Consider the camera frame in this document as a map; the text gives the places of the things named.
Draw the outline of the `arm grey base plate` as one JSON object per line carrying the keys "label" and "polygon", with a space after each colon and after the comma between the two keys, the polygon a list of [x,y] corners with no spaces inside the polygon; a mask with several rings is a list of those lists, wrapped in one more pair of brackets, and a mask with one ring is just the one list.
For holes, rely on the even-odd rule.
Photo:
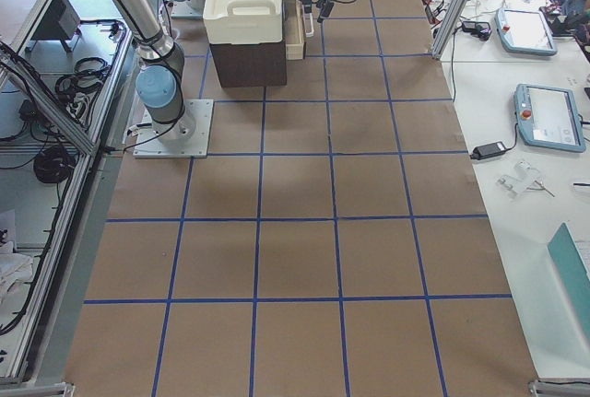
{"label": "arm grey base plate", "polygon": [[174,19],[201,19],[205,4],[197,1],[174,2],[171,17]]}
{"label": "arm grey base plate", "polygon": [[151,116],[144,109],[142,123],[148,123],[148,127],[138,130],[140,145],[133,147],[133,155],[136,158],[205,158],[213,111],[212,99],[186,99],[183,117],[168,133],[158,136],[167,127],[158,123],[152,125]]}

